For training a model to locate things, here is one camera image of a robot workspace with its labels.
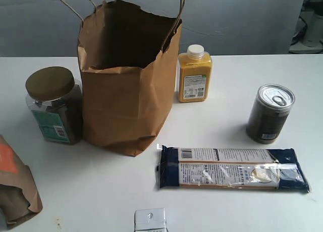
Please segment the silver metal bracket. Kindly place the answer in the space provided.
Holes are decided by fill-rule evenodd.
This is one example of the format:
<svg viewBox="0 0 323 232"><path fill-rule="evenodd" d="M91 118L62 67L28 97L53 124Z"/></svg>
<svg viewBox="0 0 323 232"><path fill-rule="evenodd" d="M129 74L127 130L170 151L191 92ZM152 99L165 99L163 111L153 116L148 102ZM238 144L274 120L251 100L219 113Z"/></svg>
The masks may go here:
<svg viewBox="0 0 323 232"><path fill-rule="evenodd" d="M164 208L136 210L134 213L135 232L168 232Z"/></svg>

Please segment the blue noodle package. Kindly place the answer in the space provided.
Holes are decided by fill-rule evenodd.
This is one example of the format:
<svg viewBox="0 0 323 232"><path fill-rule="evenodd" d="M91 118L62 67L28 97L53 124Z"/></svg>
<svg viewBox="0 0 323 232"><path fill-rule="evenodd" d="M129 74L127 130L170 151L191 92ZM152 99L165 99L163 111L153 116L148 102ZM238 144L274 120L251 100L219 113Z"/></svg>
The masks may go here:
<svg viewBox="0 0 323 232"><path fill-rule="evenodd" d="M179 148L158 145L158 185L310 192L294 149Z"/></svg>

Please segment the large brown paper bag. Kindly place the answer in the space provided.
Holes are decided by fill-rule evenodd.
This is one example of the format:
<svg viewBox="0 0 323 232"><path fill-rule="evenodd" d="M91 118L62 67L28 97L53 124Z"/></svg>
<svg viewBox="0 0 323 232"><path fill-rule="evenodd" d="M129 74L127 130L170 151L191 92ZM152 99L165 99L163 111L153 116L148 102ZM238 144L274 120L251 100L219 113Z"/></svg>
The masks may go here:
<svg viewBox="0 0 323 232"><path fill-rule="evenodd" d="M83 138L127 156L158 136L172 108L182 20L115 0L82 18L77 55Z"/></svg>

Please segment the clear jar with gold lid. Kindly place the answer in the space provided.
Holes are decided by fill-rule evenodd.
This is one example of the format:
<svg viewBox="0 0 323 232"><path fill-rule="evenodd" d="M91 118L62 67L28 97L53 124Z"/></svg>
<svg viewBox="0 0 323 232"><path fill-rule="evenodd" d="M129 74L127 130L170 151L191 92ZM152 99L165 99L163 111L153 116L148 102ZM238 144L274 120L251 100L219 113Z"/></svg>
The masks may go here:
<svg viewBox="0 0 323 232"><path fill-rule="evenodd" d="M82 86L64 67L46 67L25 83L26 103L44 139L75 144L82 139Z"/></svg>

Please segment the brown kraft snack pouch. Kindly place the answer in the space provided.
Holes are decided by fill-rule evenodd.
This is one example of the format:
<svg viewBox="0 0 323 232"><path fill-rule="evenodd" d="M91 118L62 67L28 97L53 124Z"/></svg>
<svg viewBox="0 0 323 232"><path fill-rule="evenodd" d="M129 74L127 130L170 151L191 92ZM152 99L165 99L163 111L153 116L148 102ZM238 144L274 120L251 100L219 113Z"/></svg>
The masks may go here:
<svg viewBox="0 0 323 232"><path fill-rule="evenodd" d="M30 167L1 136L1 211L7 228L30 220L43 210L43 204Z"/></svg>

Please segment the dark tin can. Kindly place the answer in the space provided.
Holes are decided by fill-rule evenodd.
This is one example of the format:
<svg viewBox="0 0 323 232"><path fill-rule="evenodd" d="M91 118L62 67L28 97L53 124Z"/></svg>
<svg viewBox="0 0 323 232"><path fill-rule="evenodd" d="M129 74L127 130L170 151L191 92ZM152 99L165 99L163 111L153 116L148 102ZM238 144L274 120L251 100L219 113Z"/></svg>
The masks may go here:
<svg viewBox="0 0 323 232"><path fill-rule="evenodd" d="M261 144L272 144L278 138L295 102L288 88L267 84L259 87L246 125L247 135Z"/></svg>

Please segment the white stand in background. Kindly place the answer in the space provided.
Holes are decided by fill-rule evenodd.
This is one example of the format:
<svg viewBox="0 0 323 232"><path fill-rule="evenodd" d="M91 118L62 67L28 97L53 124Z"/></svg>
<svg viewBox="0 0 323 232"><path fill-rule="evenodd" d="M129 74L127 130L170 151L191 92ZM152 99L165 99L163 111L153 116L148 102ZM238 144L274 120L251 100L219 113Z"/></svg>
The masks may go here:
<svg viewBox="0 0 323 232"><path fill-rule="evenodd" d="M304 0L290 54L322 54L322 0Z"/></svg>

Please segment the yellow bottle with white cap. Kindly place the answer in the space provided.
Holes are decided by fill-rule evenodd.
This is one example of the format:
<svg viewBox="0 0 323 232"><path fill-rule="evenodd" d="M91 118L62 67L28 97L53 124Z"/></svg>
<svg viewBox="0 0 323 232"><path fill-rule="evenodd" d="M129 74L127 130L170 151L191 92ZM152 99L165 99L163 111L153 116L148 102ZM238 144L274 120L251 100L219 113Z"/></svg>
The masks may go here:
<svg viewBox="0 0 323 232"><path fill-rule="evenodd" d="M199 44L188 46L178 56L180 102L199 102L207 99L212 73L210 54Z"/></svg>

